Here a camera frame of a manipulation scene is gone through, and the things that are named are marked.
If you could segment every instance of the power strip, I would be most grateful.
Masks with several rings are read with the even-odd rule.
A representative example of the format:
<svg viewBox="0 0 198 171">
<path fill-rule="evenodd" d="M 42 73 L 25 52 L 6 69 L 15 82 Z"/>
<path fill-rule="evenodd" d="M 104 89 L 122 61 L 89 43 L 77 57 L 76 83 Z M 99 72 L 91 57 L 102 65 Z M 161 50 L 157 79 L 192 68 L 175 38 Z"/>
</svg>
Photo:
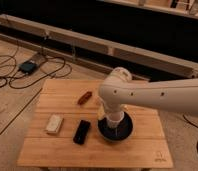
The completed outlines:
<svg viewBox="0 0 198 171">
<path fill-rule="evenodd" d="M 19 65 L 19 71 L 31 75 L 34 73 L 39 67 L 41 67 L 47 59 L 44 55 L 36 53 L 33 55 L 28 61 L 23 62 Z"/>
</svg>

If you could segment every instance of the concrete floor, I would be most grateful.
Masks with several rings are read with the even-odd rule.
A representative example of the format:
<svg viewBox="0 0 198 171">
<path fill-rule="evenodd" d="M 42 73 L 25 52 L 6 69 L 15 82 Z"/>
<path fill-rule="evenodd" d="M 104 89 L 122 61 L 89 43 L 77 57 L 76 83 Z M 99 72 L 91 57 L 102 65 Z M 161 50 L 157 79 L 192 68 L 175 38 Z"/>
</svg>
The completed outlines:
<svg viewBox="0 0 198 171">
<path fill-rule="evenodd" d="M 6 42 L 0 41 L 0 54 L 12 54 L 15 46 Z M 28 49 L 21 48 L 17 55 L 18 61 L 28 59 L 34 52 Z M 87 79 L 103 79 L 105 74 L 98 73 L 87 68 L 83 68 L 74 64 L 73 72 L 67 78 L 87 78 Z M 0 90 L 0 130 L 15 116 L 15 112 L 19 111 L 27 99 L 24 99 L 24 94 L 27 91 L 34 92 L 38 90 L 43 82 L 27 89 L 27 90 L 11 90 L 3 88 Z M 0 136 L 0 171 L 38 171 L 38 168 L 17 167 L 16 161 L 23 144 L 24 136 L 31 121 L 37 98 L 14 120 L 14 122 Z M 179 114 L 160 111 L 160 118 L 166 134 L 169 149 L 174 161 L 173 169 L 152 169 L 152 171 L 198 171 L 198 156 L 196 153 L 196 141 L 198 140 L 198 130 L 182 119 Z M 198 124 L 198 118 L 189 117 L 194 123 Z M 75 170 L 121 170 L 121 169 L 75 169 Z"/>
</svg>

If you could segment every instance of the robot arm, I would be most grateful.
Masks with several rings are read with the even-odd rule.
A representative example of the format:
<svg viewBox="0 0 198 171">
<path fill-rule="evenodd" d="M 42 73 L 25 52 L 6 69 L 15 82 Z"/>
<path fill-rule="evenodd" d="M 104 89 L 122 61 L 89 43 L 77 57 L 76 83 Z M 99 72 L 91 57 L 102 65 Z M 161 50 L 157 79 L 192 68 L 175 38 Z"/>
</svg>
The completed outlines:
<svg viewBox="0 0 198 171">
<path fill-rule="evenodd" d="M 132 76 L 124 68 L 116 68 L 99 87 L 107 120 L 123 118 L 122 105 L 163 109 L 198 116 L 198 79 L 144 84 L 131 83 Z"/>
</svg>

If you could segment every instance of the smartphone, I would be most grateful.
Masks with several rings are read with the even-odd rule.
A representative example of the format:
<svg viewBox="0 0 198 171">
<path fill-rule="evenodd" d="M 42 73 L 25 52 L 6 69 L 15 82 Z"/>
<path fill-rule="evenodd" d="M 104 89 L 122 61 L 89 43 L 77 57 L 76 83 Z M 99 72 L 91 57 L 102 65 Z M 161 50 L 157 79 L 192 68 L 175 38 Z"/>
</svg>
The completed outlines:
<svg viewBox="0 0 198 171">
<path fill-rule="evenodd" d="M 81 120 L 76 130 L 76 134 L 73 138 L 73 142 L 80 145 L 84 144 L 89 128 L 90 128 L 90 122 Z"/>
</svg>

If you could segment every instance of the wooden table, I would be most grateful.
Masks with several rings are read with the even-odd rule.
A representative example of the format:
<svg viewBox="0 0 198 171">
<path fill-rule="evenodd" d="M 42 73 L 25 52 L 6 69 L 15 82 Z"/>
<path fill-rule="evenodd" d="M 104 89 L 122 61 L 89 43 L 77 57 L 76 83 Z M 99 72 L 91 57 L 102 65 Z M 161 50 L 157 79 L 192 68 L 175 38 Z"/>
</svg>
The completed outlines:
<svg viewBox="0 0 198 171">
<path fill-rule="evenodd" d="M 97 94 L 102 80 L 46 80 L 18 159 L 19 166 L 79 168 L 171 168 L 173 166 L 157 110 L 128 106 L 134 131 L 121 142 L 110 143 L 97 129 Z M 93 97 L 76 104 L 86 91 Z M 52 114 L 63 116 L 57 136 L 44 129 Z M 80 120 L 91 122 L 84 145 L 73 143 Z"/>
</svg>

